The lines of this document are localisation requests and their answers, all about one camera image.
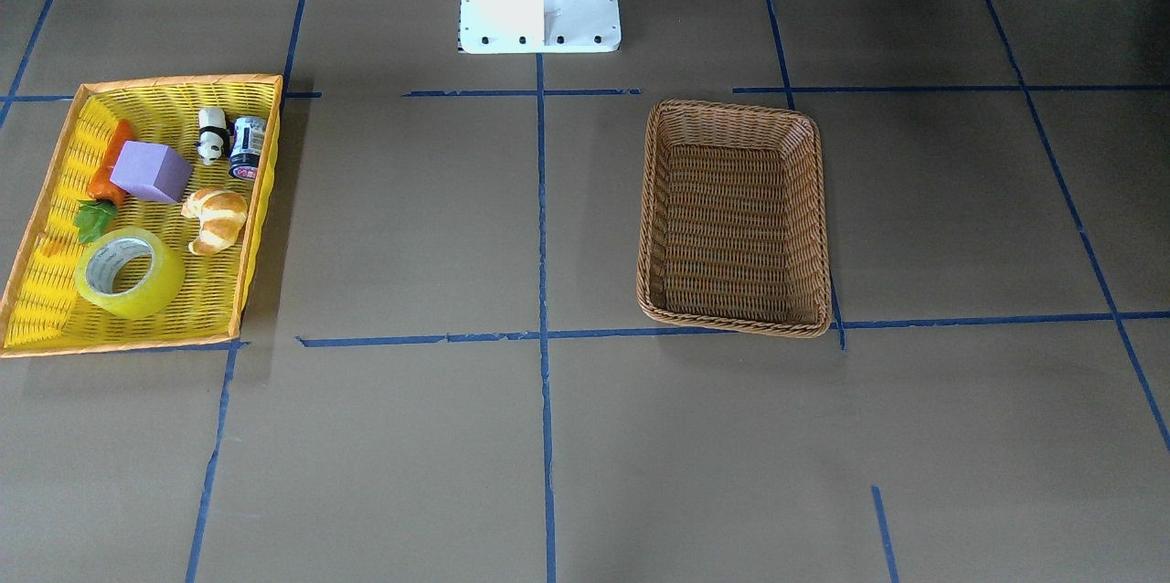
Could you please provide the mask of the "yellow tape roll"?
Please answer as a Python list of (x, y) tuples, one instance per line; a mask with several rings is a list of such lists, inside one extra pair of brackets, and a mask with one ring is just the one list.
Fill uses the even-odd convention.
[(85, 246), (74, 270), (80, 297), (117, 318), (161, 313), (178, 296), (185, 266), (150, 229), (112, 229)]

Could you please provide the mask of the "brown wicker basket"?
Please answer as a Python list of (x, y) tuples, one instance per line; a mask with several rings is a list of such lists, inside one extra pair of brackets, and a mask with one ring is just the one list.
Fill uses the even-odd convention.
[(833, 321), (823, 135), (720, 101), (651, 109), (635, 297), (672, 325), (815, 338)]

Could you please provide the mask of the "yellow woven basket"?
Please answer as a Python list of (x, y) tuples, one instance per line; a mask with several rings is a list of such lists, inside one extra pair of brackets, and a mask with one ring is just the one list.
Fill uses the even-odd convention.
[(238, 337), (282, 85), (261, 74), (80, 85), (5, 286), (5, 357)]

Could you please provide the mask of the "small printed can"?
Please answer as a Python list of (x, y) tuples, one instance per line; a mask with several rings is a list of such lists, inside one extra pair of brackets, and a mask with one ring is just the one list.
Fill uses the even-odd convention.
[(259, 116), (239, 116), (230, 125), (230, 133), (229, 174), (239, 180), (255, 181), (259, 178), (267, 122)]

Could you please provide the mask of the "toy croissant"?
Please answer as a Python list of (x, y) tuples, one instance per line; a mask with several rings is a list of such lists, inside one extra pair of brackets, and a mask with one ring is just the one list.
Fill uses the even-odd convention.
[(222, 187), (202, 187), (181, 205), (181, 217), (199, 221), (197, 236), (187, 251), (197, 258), (209, 258), (238, 242), (239, 231), (247, 220), (248, 203), (238, 192)]

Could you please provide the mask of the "purple foam block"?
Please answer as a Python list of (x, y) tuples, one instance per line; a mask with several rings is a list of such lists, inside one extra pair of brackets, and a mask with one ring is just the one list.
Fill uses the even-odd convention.
[(113, 163), (113, 186), (151, 203), (183, 203), (194, 167), (166, 144), (129, 139)]

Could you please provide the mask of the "toy carrot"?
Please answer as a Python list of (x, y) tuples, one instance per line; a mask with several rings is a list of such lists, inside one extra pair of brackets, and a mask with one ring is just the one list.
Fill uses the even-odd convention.
[(91, 244), (109, 228), (121, 213), (121, 205), (128, 192), (113, 183), (113, 166), (121, 159), (122, 148), (135, 137), (133, 126), (128, 121), (117, 121), (113, 125), (99, 169), (96, 170), (85, 188), (87, 199), (80, 200), (80, 208), (73, 225), (77, 229), (80, 244)]

